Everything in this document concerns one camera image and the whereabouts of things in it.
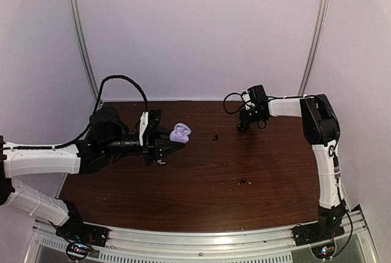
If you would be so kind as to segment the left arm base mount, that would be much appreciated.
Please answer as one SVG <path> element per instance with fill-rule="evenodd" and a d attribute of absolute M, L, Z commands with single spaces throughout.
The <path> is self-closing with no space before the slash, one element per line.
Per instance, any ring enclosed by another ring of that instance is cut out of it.
<path fill-rule="evenodd" d="M 56 234 L 65 240 L 105 247 L 108 228 L 85 223 L 72 202 L 64 200 L 64 203 L 67 206 L 68 219 L 62 226 L 56 226 Z"/>

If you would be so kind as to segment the aluminium corner post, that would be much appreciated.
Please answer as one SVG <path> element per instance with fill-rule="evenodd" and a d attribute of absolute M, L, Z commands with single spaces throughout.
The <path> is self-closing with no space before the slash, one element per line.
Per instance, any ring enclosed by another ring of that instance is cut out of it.
<path fill-rule="evenodd" d="M 71 17 L 75 29 L 76 43 L 81 56 L 84 71 L 86 73 L 87 82 L 89 84 L 93 98 L 98 104 L 100 104 L 101 101 L 98 99 L 98 84 L 95 79 L 95 75 L 90 61 L 89 52 L 87 49 L 84 31 L 82 28 L 82 21 L 81 21 L 81 16 L 79 11 L 78 0 L 69 0 L 69 3 L 70 3 Z"/>
<path fill-rule="evenodd" d="M 320 47 L 321 35 L 326 22 L 330 0 L 319 0 L 318 10 L 313 30 L 312 40 L 310 44 L 309 54 L 298 90 L 298 96 L 303 96 L 310 82 L 310 77 L 315 65 L 316 55 Z"/>

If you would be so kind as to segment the left controller circuit board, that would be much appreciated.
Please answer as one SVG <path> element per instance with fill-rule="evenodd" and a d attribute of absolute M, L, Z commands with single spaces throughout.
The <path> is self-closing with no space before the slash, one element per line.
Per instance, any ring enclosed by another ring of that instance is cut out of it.
<path fill-rule="evenodd" d="M 65 249 L 65 254 L 73 261 L 81 261 L 92 251 L 93 248 L 90 246 L 78 242 L 70 242 Z"/>

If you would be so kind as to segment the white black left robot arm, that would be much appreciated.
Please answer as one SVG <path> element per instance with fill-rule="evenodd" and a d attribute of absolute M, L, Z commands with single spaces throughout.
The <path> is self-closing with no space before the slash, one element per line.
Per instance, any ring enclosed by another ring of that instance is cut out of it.
<path fill-rule="evenodd" d="M 173 130 L 160 127 L 161 110 L 144 111 L 139 129 L 132 133 L 115 107 L 98 109 L 89 117 L 82 140 L 66 144 L 28 146 L 1 141 L 1 204 L 17 207 L 48 220 L 75 241 L 88 235 L 77 207 L 51 198 L 21 182 L 26 174 L 94 174 L 118 158 L 143 156 L 145 164 L 163 163 L 166 156 L 184 148 L 191 129 L 177 123 Z"/>

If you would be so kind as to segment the right controller circuit board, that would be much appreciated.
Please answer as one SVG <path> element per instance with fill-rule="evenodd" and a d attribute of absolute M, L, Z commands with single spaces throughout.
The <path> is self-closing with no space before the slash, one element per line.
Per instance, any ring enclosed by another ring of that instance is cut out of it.
<path fill-rule="evenodd" d="M 317 245 L 311 247 L 311 252 L 315 258 L 319 260 L 330 259 L 336 251 L 336 246 L 333 243 L 327 243 L 324 245 Z"/>

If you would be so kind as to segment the right aluminium corner post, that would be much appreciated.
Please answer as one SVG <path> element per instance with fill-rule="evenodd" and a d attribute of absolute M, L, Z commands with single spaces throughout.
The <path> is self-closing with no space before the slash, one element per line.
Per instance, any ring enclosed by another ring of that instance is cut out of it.
<path fill-rule="evenodd" d="M 298 90 L 298 96 L 303 96 L 310 82 L 310 77 L 315 65 L 316 55 L 320 47 L 321 35 L 326 22 L 330 0 L 319 0 L 318 10 L 313 30 L 312 40 L 310 44 L 309 54 Z"/>

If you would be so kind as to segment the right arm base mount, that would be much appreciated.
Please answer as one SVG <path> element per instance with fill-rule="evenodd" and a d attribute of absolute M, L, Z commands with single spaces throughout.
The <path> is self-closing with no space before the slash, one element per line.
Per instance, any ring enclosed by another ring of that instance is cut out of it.
<path fill-rule="evenodd" d="M 331 240 L 343 235 L 345 230 L 342 219 L 345 211 L 324 209 L 319 212 L 318 220 L 310 224 L 297 224 L 291 229 L 296 246 Z"/>

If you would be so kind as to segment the controller circuit board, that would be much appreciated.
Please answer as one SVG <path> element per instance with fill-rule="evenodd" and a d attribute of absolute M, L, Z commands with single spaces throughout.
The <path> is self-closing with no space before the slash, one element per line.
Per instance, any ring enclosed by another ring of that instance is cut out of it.
<path fill-rule="evenodd" d="M 330 259 L 336 251 L 336 246 L 333 243 L 327 243 L 324 245 L 317 245 L 311 247 L 311 252 L 315 258 L 319 260 Z"/>
<path fill-rule="evenodd" d="M 70 242 L 65 249 L 65 254 L 73 261 L 81 261 L 92 251 L 93 248 L 90 246 L 78 242 Z"/>

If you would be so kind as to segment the black earbud front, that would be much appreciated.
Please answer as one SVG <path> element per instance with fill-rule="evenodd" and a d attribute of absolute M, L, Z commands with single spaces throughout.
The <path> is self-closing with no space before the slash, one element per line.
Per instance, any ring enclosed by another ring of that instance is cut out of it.
<path fill-rule="evenodd" d="M 238 184 L 242 185 L 242 184 L 245 184 L 246 182 L 247 182 L 247 180 L 245 178 L 242 178 L 239 180 Z"/>

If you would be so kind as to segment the aluminium front rail frame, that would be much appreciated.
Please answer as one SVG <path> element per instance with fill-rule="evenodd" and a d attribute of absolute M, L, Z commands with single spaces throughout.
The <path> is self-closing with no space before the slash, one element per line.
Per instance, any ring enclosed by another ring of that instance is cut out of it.
<path fill-rule="evenodd" d="M 379 262 L 361 210 L 343 219 L 345 233 L 310 245 L 297 245 L 293 226 L 233 232 L 155 232 L 108 229 L 104 247 L 84 262 L 324 262 L 320 251 L 334 246 L 330 262 Z"/>

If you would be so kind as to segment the lilac earbud charging case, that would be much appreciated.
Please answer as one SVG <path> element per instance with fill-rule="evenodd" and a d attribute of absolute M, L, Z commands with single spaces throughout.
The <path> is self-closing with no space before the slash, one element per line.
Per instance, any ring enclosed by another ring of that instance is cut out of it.
<path fill-rule="evenodd" d="M 169 139 L 173 142 L 186 144 L 189 141 L 191 132 L 191 129 L 186 124 L 177 123 L 171 131 Z"/>

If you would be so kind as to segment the black earbud charging case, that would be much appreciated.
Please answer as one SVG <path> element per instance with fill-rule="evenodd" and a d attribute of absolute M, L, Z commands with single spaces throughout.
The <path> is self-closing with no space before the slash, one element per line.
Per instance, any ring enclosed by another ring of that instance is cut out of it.
<path fill-rule="evenodd" d="M 238 124 L 237 129 L 240 132 L 246 132 L 250 129 L 250 126 L 248 124 Z"/>

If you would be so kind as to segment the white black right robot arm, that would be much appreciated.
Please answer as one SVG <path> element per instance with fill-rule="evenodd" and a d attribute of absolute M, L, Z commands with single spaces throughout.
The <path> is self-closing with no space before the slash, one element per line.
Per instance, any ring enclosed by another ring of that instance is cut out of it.
<path fill-rule="evenodd" d="M 328 238 L 345 214 L 341 190 L 341 168 L 338 161 L 340 126 L 324 94 L 302 97 L 270 97 L 248 89 L 241 94 L 238 128 L 246 131 L 250 124 L 267 122 L 271 117 L 299 117 L 304 138 L 315 156 L 319 185 L 319 218 L 313 226 L 318 239 Z"/>

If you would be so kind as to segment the left aluminium corner post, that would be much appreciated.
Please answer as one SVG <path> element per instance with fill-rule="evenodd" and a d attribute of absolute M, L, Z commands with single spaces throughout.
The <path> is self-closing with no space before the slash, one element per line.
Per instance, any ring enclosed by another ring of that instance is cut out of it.
<path fill-rule="evenodd" d="M 76 43 L 81 56 L 84 71 L 86 73 L 87 82 L 89 84 L 93 98 L 98 104 L 100 104 L 101 101 L 98 99 L 98 84 L 95 79 L 95 75 L 90 61 L 89 52 L 87 49 L 84 31 L 82 28 L 82 21 L 81 21 L 81 16 L 79 11 L 78 0 L 69 0 L 69 3 L 70 3 L 71 17 L 75 29 Z"/>

